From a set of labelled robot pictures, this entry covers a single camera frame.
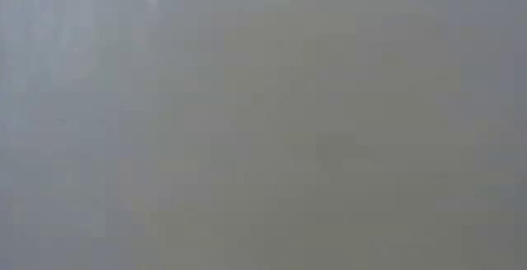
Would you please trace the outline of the white plastic bin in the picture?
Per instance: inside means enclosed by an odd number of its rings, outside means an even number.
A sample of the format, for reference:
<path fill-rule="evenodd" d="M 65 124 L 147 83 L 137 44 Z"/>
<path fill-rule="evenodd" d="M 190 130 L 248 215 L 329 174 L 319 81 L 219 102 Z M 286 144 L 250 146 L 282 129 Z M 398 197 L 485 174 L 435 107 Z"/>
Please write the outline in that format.
<path fill-rule="evenodd" d="M 0 270 L 527 270 L 527 0 L 0 0 Z"/>

